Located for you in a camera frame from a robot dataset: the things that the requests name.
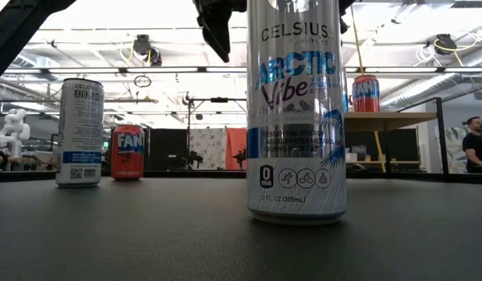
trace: red can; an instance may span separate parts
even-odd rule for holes
[[[380,112],[380,84],[375,75],[362,75],[353,80],[355,112]]]
[[[112,138],[111,176],[138,180],[144,174],[144,131],[140,126],[118,125]]]

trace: silver can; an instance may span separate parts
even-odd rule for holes
[[[346,212],[338,0],[249,0],[248,209],[320,225]]]
[[[55,177],[60,187],[91,187],[101,181],[103,114],[100,83],[64,80]]]

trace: dark table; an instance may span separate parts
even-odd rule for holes
[[[3,280],[482,280],[482,186],[349,180],[332,226],[254,221],[245,180],[0,183]]]

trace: person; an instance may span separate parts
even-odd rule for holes
[[[479,116],[466,121],[470,132],[463,139],[463,151],[466,153],[466,171],[468,173],[482,173],[482,120]]]

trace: qr code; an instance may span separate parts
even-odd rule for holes
[[[83,169],[71,169],[69,174],[71,180],[81,180],[83,179]]]
[[[95,169],[85,169],[83,172],[83,177],[85,179],[91,179],[95,177]]]

